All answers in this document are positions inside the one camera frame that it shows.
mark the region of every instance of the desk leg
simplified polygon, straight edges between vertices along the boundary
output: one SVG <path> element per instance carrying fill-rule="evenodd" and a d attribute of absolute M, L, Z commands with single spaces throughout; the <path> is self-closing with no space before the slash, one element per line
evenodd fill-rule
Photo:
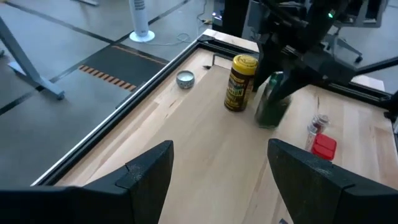
<path fill-rule="evenodd" d="M 37 72 L 36 68 L 32 65 L 25 52 L 22 50 L 17 40 L 8 29 L 6 23 L 0 17 L 0 39 L 10 51 L 16 62 L 11 62 L 8 65 L 16 72 L 24 75 L 28 81 L 38 84 L 45 89 L 48 89 L 53 93 L 58 100 L 62 100 L 65 97 L 65 92 L 61 90 L 57 85 L 41 77 Z"/>
<path fill-rule="evenodd" d="M 91 6 L 99 6 L 99 3 L 94 0 L 72 0 L 72 1 L 78 1 L 78 2 L 85 3 L 85 4 L 88 4 Z"/>

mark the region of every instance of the wooden table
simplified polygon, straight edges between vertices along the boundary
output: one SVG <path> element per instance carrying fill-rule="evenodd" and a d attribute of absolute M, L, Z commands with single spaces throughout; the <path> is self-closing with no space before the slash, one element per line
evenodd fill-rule
<path fill-rule="evenodd" d="M 255 43 L 213 30 L 225 42 L 257 51 Z M 172 181 L 160 223 L 291 223 L 267 162 L 269 138 L 303 148 L 306 126 L 316 113 L 331 119 L 326 134 L 338 142 L 334 164 L 398 189 L 398 159 L 391 122 L 384 110 L 307 86 L 293 102 L 276 131 L 257 128 L 253 115 L 259 95 L 243 113 L 223 106 L 231 62 L 198 49 L 120 122 L 58 185 L 85 185 L 163 140 L 175 143 Z M 176 73 L 196 76 L 191 90 L 181 90 Z M 354 82 L 384 89 L 366 76 Z"/>

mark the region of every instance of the red object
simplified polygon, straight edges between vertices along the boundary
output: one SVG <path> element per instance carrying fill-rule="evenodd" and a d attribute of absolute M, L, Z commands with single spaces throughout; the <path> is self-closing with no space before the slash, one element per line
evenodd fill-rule
<path fill-rule="evenodd" d="M 317 136 L 315 136 L 311 152 L 322 159 L 331 161 L 335 158 L 336 146 L 337 142 L 334 139 L 329 138 L 324 134 L 317 134 Z"/>

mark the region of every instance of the jar lid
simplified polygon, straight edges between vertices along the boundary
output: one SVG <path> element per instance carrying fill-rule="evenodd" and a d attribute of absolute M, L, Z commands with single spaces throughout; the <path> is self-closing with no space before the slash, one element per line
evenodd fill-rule
<path fill-rule="evenodd" d="M 322 159 L 331 161 L 335 158 L 336 145 L 337 143 L 334 139 L 324 134 L 317 134 L 312 146 L 312 153 Z"/>
<path fill-rule="evenodd" d="M 258 60 L 250 55 L 237 55 L 233 59 L 232 68 L 242 75 L 254 75 Z"/>
<path fill-rule="evenodd" d="M 318 120 L 319 120 L 320 122 L 322 122 L 322 123 L 324 123 L 324 124 L 328 124 L 328 123 L 329 123 L 329 117 L 328 117 L 328 115 L 325 115 L 325 114 L 318 114 L 317 117 L 318 117 Z"/>

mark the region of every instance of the small glass bottle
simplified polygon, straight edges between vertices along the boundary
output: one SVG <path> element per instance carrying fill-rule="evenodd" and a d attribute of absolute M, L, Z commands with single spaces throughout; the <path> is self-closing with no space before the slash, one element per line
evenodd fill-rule
<path fill-rule="evenodd" d="M 317 136 L 317 128 L 314 126 L 308 126 L 307 129 L 308 129 L 308 137 L 304 149 L 308 152 L 311 152 L 313 142 L 315 140 L 315 137 Z"/>
<path fill-rule="evenodd" d="M 322 133 L 329 124 L 329 117 L 327 115 L 317 114 L 312 118 L 307 129 L 309 132 L 316 132 L 318 134 Z"/>
<path fill-rule="evenodd" d="M 270 93 L 283 79 L 281 74 L 282 72 L 275 72 L 271 75 L 269 82 L 261 96 L 259 106 L 257 107 L 256 114 L 254 115 L 254 118 L 256 119 L 260 128 L 277 128 L 292 101 L 292 97 L 287 96 L 278 102 L 274 102 L 272 104 L 268 103 L 268 97 Z"/>

